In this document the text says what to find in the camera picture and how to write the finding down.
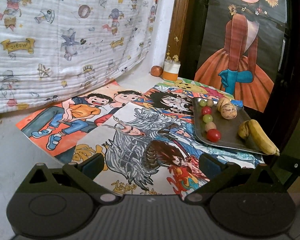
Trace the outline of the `red cherry tomato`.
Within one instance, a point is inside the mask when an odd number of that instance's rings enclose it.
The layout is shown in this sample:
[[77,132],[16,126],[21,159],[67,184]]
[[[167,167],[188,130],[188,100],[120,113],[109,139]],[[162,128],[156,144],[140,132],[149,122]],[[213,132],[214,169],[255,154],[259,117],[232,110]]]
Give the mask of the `red cherry tomato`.
[[209,106],[204,106],[201,109],[201,114],[202,115],[207,115],[207,114],[211,114],[212,113],[212,108]]
[[209,129],[206,133],[206,138],[211,142],[218,142],[221,139],[221,133],[217,129]]

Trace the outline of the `spotted yellow banana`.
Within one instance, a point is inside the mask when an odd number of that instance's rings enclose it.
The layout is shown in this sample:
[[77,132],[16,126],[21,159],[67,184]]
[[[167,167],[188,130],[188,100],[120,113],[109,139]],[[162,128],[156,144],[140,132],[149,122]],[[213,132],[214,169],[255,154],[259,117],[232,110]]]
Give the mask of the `spotted yellow banana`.
[[249,135],[250,135],[250,130],[249,130],[249,120],[244,121],[240,124],[238,128],[238,135],[240,138],[246,140]]

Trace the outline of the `green grape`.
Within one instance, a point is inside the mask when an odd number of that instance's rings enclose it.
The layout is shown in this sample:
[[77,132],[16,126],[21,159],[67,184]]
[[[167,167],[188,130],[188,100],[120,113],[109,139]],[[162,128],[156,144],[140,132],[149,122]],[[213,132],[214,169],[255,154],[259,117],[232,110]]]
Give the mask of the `green grape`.
[[200,100],[199,105],[200,105],[201,107],[205,107],[205,106],[206,106],[206,101],[203,100],[203,99]]
[[206,124],[210,123],[210,122],[213,122],[212,115],[211,114],[205,114],[205,115],[203,115],[203,122],[205,122]]

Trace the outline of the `tan round potato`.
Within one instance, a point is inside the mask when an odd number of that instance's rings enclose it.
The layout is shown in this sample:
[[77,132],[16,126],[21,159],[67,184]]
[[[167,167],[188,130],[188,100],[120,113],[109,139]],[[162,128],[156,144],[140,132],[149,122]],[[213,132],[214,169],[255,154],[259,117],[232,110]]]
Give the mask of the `tan round potato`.
[[220,109],[221,116],[226,120],[232,120],[237,116],[237,108],[232,103],[224,104]]

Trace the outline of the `small brown round fruit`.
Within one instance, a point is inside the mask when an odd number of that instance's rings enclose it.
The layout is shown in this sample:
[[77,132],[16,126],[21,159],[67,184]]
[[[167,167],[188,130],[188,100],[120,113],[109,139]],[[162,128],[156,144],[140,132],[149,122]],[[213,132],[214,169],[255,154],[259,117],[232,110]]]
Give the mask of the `small brown round fruit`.
[[205,131],[208,132],[209,130],[211,129],[216,129],[216,125],[215,123],[212,121],[212,122],[208,122],[205,124]]

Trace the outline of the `dark metal tray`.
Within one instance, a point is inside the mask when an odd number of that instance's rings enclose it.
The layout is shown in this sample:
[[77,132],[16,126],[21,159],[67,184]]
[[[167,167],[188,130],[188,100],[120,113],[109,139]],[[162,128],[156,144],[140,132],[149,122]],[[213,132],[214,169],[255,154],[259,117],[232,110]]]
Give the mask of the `dark metal tray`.
[[255,144],[252,138],[246,140],[238,135],[238,129],[242,122],[250,120],[249,115],[241,107],[236,107],[237,116],[232,120],[224,119],[216,106],[212,107],[212,117],[217,129],[221,133],[221,139],[211,142],[206,137],[205,122],[203,122],[202,108],[199,105],[201,98],[193,98],[194,133],[196,138],[209,146],[229,150],[231,152],[241,151],[251,154],[264,154]]

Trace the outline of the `two boys cartoon drawing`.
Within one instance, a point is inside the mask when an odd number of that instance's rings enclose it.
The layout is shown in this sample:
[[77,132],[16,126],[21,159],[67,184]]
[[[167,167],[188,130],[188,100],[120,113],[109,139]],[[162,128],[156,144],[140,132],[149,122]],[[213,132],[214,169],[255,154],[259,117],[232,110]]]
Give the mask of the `two boys cartoon drawing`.
[[47,154],[68,161],[80,139],[141,96],[140,91],[123,88],[112,81],[89,93],[36,111],[18,122],[17,127]]

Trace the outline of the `silver haired anime drawing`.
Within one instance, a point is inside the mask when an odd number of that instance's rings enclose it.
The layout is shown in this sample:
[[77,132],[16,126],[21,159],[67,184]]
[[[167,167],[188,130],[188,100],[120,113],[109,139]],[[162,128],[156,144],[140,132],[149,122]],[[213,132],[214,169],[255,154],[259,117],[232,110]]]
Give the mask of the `silver haired anime drawing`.
[[208,183],[211,174],[199,169],[201,154],[232,161],[243,168],[263,162],[259,155],[225,151],[195,139],[192,116],[128,104],[76,145],[72,161],[95,154],[104,157],[96,182],[119,194],[178,194],[185,197]]

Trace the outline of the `red cherry tomato on tray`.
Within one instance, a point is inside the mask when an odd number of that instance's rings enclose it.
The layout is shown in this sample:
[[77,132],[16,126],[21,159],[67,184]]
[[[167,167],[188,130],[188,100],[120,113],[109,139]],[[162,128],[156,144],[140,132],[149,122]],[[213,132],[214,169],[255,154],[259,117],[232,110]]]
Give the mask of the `red cherry tomato on tray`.
[[212,113],[212,108],[209,106],[204,106],[201,109],[201,114],[202,115],[207,115],[207,114],[211,114]]

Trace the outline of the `small brown fruit on tray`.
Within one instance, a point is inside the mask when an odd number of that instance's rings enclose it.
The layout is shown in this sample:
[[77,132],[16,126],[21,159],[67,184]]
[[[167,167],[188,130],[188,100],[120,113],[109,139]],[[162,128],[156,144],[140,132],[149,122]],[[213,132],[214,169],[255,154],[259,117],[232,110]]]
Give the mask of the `small brown fruit on tray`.
[[212,107],[212,106],[213,106],[213,100],[211,100],[211,99],[208,99],[208,100],[206,101],[206,103],[207,103],[207,106],[209,106],[209,107]]

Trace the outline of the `black haired anime drawing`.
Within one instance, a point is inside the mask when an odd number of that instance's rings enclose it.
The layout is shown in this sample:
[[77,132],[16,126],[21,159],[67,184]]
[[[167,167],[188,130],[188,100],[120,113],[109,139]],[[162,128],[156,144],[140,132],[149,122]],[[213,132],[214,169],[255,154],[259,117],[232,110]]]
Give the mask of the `black haired anime drawing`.
[[[164,115],[189,121],[193,117],[192,99],[183,94],[161,92],[154,87],[149,89],[134,103]],[[242,107],[241,100],[231,100],[236,106]]]

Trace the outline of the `white and orange jar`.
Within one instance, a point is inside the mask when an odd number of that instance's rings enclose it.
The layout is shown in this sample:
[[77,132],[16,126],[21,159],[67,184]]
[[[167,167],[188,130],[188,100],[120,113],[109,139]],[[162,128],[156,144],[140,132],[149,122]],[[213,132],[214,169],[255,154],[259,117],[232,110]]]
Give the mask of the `white and orange jar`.
[[165,60],[162,78],[168,81],[176,81],[180,69],[180,62],[173,60]]

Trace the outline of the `girl in orange dress poster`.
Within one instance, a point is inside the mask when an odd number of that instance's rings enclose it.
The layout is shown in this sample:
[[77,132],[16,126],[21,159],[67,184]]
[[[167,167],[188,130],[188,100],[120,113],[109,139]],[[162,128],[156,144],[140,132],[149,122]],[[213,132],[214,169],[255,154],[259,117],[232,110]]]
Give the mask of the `girl in orange dress poster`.
[[263,112],[282,58],[285,0],[209,0],[197,82]]

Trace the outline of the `white cartoon print cloth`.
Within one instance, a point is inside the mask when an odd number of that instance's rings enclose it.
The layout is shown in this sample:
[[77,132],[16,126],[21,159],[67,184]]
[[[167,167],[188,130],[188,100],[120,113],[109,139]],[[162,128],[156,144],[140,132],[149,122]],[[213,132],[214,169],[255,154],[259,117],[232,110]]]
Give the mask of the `white cartoon print cloth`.
[[0,0],[0,113],[100,87],[142,61],[158,0]]

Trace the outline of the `brown wooden door frame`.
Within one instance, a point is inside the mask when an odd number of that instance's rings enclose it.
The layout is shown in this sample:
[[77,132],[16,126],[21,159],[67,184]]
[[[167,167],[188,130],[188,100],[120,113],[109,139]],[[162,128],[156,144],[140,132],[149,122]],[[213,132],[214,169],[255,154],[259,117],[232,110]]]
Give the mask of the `brown wooden door frame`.
[[174,0],[166,57],[182,61],[195,0]]

